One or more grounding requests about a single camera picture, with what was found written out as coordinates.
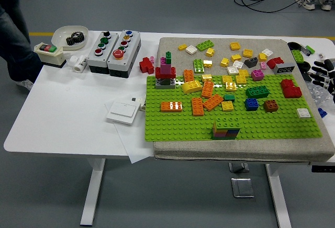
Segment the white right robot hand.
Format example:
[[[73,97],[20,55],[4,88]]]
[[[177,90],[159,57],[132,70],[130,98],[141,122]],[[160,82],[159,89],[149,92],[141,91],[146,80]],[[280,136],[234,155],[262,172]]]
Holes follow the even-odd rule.
[[[310,74],[312,83],[325,88],[334,97],[334,65],[330,59],[315,61],[311,67],[315,74]]]

